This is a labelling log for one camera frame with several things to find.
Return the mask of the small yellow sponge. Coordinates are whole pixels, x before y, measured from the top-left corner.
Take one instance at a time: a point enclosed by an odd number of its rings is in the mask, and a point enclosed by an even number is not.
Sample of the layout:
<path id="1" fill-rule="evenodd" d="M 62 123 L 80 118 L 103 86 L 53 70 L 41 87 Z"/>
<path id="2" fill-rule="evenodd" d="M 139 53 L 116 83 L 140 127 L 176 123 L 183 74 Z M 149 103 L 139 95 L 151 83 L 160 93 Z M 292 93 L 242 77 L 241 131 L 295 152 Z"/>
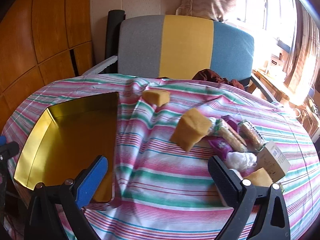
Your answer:
<path id="1" fill-rule="evenodd" d="M 150 105 L 161 107 L 170 101 L 170 93 L 158 89 L 145 90 L 142 93 L 142 98 Z"/>

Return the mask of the beige cardboard box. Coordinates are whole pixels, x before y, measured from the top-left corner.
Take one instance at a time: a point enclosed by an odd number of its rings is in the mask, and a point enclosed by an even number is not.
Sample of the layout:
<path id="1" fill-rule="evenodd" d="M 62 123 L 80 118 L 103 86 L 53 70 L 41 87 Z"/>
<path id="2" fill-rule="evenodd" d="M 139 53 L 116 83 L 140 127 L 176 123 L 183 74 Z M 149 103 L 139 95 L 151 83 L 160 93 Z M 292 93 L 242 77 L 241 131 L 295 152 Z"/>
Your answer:
<path id="1" fill-rule="evenodd" d="M 257 166 L 264 168 L 274 183 L 286 176 L 291 164 L 274 141 L 269 141 L 257 154 Z"/>

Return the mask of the clear plastic bag bundle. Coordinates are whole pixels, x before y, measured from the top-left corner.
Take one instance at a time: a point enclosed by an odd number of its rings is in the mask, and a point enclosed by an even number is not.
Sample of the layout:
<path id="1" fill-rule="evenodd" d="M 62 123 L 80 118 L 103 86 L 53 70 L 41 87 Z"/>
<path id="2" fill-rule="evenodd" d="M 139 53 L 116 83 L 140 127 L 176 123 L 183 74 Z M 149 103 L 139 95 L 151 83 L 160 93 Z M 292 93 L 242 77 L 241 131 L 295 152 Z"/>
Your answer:
<path id="1" fill-rule="evenodd" d="M 229 152 L 223 162 L 229 169 L 242 172 L 257 165 L 257 156 L 249 152 Z"/>

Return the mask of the large yellow sponge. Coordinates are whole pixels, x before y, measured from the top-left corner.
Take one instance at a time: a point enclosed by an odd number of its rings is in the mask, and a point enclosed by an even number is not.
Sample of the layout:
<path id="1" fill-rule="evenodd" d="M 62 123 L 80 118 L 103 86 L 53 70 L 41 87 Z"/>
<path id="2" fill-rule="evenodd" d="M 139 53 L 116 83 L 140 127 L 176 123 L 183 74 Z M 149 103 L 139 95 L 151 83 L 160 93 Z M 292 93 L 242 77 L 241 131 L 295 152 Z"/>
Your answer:
<path id="1" fill-rule="evenodd" d="M 189 152 L 208 134 L 212 122 L 196 108 L 186 111 L 180 118 L 170 141 Z"/>

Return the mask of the dark red cloth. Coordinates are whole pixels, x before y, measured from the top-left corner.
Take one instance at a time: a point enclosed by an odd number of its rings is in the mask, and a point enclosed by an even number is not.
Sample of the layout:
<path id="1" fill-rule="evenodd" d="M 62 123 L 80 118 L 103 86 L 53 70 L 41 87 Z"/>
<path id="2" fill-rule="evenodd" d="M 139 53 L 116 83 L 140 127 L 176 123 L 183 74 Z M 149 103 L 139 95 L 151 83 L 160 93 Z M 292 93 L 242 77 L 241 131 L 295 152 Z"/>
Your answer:
<path id="1" fill-rule="evenodd" d="M 222 78 L 219 74 L 210 69 L 203 69 L 195 74 L 193 80 L 208 81 L 213 83 L 222 83 L 230 85 L 242 90 L 245 90 L 244 86 L 236 79 L 228 80 L 225 77 Z"/>

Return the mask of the striped pink green bedsheet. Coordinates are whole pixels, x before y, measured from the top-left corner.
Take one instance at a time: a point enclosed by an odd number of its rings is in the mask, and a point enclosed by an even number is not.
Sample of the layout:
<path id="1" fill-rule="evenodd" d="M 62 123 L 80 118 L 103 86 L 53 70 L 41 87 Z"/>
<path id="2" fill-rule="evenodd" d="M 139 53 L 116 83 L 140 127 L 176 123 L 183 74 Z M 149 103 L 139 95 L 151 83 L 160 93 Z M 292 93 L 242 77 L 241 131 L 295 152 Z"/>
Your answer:
<path id="1" fill-rule="evenodd" d="M 145 90 L 170 93 L 161 107 L 148 104 Z M 205 140 L 185 152 L 170 142 L 191 108 L 207 117 L 248 120 L 274 141 L 291 167 L 281 179 L 292 239 L 319 215 L 319 158 L 303 126 L 277 102 L 241 89 L 206 81 L 144 79 L 102 74 L 55 81 L 25 99 L 7 120 L 2 135 L 23 146 L 43 111 L 83 96 L 118 92 L 116 180 L 121 204 L 85 210 L 101 239 L 214 239 L 232 210 L 221 204 L 207 170 L 212 149 Z"/>

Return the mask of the wooden desk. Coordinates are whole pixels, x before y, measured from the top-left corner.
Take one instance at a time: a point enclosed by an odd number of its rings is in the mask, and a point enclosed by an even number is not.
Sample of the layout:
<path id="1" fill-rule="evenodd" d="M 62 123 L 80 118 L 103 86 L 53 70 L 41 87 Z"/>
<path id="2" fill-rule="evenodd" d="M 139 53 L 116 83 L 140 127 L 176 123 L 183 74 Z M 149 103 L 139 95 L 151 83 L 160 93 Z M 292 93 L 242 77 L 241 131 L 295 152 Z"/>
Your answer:
<path id="1" fill-rule="evenodd" d="M 270 77 L 262 70 L 253 70 L 251 80 L 249 82 L 248 91 L 253 93 L 258 88 L 265 99 L 271 102 L 276 100 L 288 101 L 294 105 L 302 105 L 304 103 L 303 98 L 300 98 L 298 94 L 292 92 L 283 82 L 277 80 L 275 77 Z"/>

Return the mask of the purple snack packet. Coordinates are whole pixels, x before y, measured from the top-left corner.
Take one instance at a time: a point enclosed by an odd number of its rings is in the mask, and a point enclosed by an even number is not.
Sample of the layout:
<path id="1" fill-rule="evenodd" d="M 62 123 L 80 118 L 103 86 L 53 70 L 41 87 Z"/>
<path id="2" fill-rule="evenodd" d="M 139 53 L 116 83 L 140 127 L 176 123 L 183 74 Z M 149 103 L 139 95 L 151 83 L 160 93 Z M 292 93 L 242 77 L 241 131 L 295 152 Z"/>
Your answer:
<path id="1" fill-rule="evenodd" d="M 232 129 L 234 129 L 237 133 L 239 132 L 238 122 L 230 115 L 224 115 L 221 117 Z"/>
<path id="2" fill-rule="evenodd" d="M 223 138 L 210 139 L 208 142 L 213 150 L 214 155 L 217 155 L 222 161 L 225 161 L 227 154 L 233 151 L 230 144 Z"/>

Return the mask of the grey yellow blue chair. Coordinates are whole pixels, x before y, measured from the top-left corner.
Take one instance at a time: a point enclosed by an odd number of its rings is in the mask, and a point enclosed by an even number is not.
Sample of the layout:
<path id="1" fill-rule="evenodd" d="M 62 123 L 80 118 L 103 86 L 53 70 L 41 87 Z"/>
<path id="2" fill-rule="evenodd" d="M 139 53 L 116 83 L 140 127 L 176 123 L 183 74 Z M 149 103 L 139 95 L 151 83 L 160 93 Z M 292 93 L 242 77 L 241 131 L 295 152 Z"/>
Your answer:
<path id="1" fill-rule="evenodd" d="M 254 38 L 225 23 L 181 15 L 129 18 L 120 25 L 118 55 L 84 74 L 119 73 L 146 78 L 190 80 L 210 69 L 249 85 Z"/>

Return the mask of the black rolled mat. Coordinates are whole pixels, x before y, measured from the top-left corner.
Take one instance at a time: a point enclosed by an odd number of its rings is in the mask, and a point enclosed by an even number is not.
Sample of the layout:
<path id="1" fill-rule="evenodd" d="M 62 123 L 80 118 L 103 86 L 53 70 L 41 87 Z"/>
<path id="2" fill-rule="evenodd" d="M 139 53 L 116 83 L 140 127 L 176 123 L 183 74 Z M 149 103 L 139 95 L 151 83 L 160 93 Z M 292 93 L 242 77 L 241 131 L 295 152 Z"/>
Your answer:
<path id="1" fill-rule="evenodd" d="M 125 20 L 124 10 L 110 10 L 107 16 L 105 59 L 118 55 L 120 25 Z"/>

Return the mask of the wooden wardrobe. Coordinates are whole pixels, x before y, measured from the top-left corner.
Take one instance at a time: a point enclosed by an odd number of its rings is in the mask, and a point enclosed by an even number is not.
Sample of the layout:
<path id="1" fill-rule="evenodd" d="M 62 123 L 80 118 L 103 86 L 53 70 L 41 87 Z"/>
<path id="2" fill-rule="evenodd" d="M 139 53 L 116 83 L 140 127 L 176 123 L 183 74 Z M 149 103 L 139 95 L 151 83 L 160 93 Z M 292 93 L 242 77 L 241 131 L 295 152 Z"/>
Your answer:
<path id="1" fill-rule="evenodd" d="M 90 0 L 15 0 L 1 20 L 1 125 L 33 92 L 93 62 Z"/>

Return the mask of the gold metal tin tray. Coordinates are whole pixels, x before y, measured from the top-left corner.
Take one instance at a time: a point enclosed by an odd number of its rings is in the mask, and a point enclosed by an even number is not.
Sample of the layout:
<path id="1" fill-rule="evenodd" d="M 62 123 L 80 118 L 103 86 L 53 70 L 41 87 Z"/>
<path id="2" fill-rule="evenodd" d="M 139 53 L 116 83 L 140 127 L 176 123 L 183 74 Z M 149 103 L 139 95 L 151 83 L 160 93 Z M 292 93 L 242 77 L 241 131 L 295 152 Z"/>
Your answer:
<path id="1" fill-rule="evenodd" d="M 103 155 L 108 170 L 93 203 L 115 197 L 114 161 L 119 94 L 85 96 L 47 107 L 31 130 L 17 162 L 14 179 L 30 190 L 38 182 L 59 185 L 75 178 Z"/>

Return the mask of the green cracker packet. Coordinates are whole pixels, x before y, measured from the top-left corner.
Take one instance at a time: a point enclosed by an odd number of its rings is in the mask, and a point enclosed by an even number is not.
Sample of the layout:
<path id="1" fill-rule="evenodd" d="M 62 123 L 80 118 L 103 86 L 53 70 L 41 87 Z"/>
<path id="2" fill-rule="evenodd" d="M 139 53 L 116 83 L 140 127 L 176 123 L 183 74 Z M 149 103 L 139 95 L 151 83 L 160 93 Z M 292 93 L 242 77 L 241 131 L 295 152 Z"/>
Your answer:
<path id="1" fill-rule="evenodd" d="M 238 126 L 242 134 L 245 135 L 257 151 L 264 148 L 267 142 L 251 122 L 244 120 L 238 123 Z"/>
<path id="2" fill-rule="evenodd" d="M 222 137 L 236 152 L 248 152 L 244 139 L 222 118 L 213 121 L 212 133 L 214 136 Z"/>

